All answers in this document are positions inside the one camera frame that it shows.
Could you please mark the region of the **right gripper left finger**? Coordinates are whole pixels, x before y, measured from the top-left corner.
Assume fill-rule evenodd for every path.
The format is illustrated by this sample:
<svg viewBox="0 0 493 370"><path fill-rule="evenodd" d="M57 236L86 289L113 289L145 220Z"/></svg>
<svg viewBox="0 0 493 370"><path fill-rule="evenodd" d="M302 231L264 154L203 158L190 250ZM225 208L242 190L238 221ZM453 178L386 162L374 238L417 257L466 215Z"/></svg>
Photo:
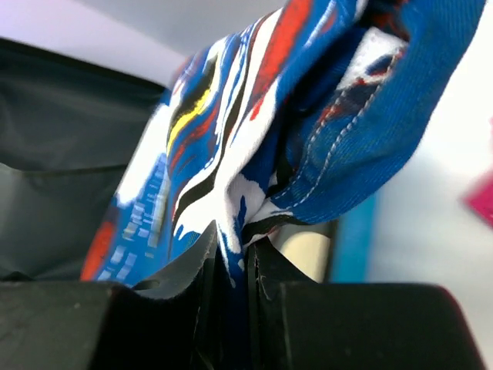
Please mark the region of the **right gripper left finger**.
<svg viewBox="0 0 493 370"><path fill-rule="evenodd" d="M1 285L3 369L187 369L216 252L210 224L193 246L129 288L112 282Z"/></svg>

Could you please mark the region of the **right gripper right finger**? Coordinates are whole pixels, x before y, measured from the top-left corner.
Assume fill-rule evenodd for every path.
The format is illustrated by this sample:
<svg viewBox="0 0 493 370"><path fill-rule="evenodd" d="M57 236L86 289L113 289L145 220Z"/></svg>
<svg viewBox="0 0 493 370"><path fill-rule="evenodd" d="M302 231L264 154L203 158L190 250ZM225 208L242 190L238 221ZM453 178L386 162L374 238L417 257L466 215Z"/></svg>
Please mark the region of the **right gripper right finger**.
<svg viewBox="0 0 493 370"><path fill-rule="evenodd" d="M483 369L461 308L432 284L311 280L268 239L247 255L255 369Z"/></svg>

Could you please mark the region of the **blue white patterned cloth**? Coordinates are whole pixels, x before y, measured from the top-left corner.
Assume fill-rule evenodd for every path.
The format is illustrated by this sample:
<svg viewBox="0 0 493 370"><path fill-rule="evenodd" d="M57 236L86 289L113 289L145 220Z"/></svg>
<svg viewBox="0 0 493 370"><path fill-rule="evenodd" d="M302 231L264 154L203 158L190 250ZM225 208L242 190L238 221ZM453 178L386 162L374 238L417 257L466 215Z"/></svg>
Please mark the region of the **blue white patterned cloth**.
<svg viewBox="0 0 493 370"><path fill-rule="evenodd" d="M154 112L81 278L133 286L214 226L247 248L333 220L412 156L482 1L291 1L191 57Z"/></svg>

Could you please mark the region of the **pink cloth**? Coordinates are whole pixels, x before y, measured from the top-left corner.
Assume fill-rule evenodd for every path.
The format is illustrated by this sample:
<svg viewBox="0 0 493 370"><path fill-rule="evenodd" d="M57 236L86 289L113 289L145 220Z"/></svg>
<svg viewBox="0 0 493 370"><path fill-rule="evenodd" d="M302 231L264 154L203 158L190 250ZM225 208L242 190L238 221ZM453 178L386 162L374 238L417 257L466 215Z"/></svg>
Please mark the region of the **pink cloth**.
<svg viewBox="0 0 493 370"><path fill-rule="evenodd" d="M461 202L479 220L492 228L492 166L475 178Z"/></svg>

